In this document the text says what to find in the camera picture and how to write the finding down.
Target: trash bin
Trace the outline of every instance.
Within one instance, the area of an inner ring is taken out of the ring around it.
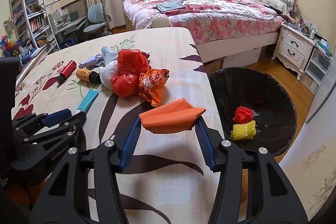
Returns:
[[[289,147],[296,130],[296,110],[286,90],[272,76],[232,67],[208,77],[226,138],[233,128],[235,110],[245,106],[257,114],[254,117],[257,134],[253,140],[235,144],[252,151],[265,147],[273,157]]]

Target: tablecloth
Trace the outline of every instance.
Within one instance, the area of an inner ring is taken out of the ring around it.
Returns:
[[[86,93],[94,89],[99,95],[83,126],[86,148],[96,148],[108,140],[119,120],[144,102],[143,99],[137,95],[118,98],[103,85],[78,80],[75,72],[63,85],[56,83],[60,70],[70,60],[77,64],[84,62],[100,53],[103,46],[110,46],[114,51],[132,48],[149,53],[152,68],[170,71],[162,104],[185,98],[195,107],[206,108],[205,122],[224,138],[204,66],[190,32],[184,28],[120,33],[48,55],[16,89],[12,116],[53,113],[65,108],[74,113]],[[93,170],[88,180],[91,218],[98,221]],[[117,181],[131,224],[204,224],[211,213],[219,174],[212,173],[205,165],[194,129],[153,134],[142,128],[130,167],[124,174],[117,174]]]

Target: teal folded packet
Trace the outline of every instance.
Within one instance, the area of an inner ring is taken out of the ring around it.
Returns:
[[[97,90],[89,90],[89,92],[86,94],[86,96],[83,99],[83,101],[77,107],[77,110],[76,110],[75,114],[77,114],[77,113],[79,113],[81,111],[87,113],[88,110],[89,110],[89,108],[90,108],[90,106],[92,105],[92,103],[97,98],[98,94],[99,94],[99,92]]]

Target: black bottle cap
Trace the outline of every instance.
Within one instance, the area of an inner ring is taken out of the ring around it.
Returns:
[[[100,79],[100,75],[99,73],[93,71],[90,73],[90,82],[93,84],[100,84],[101,83],[101,79]]]
[[[58,77],[57,77],[57,83],[59,84],[59,85],[62,85],[64,82],[65,82],[65,77],[63,76],[63,75],[59,75]]]

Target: silver screw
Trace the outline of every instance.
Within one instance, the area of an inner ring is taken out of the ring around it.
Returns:
[[[68,153],[69,154],[75,154],[77,152],[77,148],[75,147],[71,147],[69,150],[68,150]]]
[[[114,145],[114,141],[112,141],[112,140],[108,140],[108,141],[106,141],[106,142],[104,143],[104,145],[107,146],[107,147],[111,147],[111,146]]]
[[[229,147],[231,145],[231,142],[228,140],[222,141],[222,146]]]
[[[264,148],[264,147],[261,147],[261,148],[259,148],[259,152],[260,152],[261,154],[267,154],[267,149]]]

